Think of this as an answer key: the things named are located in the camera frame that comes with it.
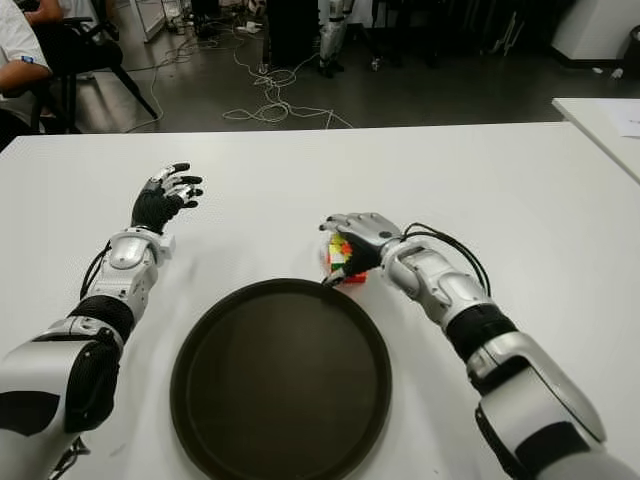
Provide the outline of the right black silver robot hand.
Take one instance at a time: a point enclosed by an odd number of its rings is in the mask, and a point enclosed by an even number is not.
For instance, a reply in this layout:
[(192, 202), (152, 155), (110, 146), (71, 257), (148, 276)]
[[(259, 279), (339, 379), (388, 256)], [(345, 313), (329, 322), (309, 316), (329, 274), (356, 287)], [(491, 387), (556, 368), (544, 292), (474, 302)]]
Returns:
[(319, 230), (339, 234), (352, 248), (350, 259), (322, 281), (327, 287), (379, 267), (386, 250), (397, 245), (403, 236), (393, 222), (372, 212), (330, 215)]

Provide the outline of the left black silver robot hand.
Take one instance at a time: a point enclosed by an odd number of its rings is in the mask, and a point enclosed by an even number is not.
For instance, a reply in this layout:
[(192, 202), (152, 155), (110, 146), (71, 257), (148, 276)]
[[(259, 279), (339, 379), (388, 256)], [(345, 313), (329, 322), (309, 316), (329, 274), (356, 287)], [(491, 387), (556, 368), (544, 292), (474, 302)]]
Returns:
[(203, 178), (188, 175), (189, 170), (189, 163), (177, 163), (151, 176), (134, 202), (130, 226), (162, 235), (181, 210), (196, 208), (204, 194)]

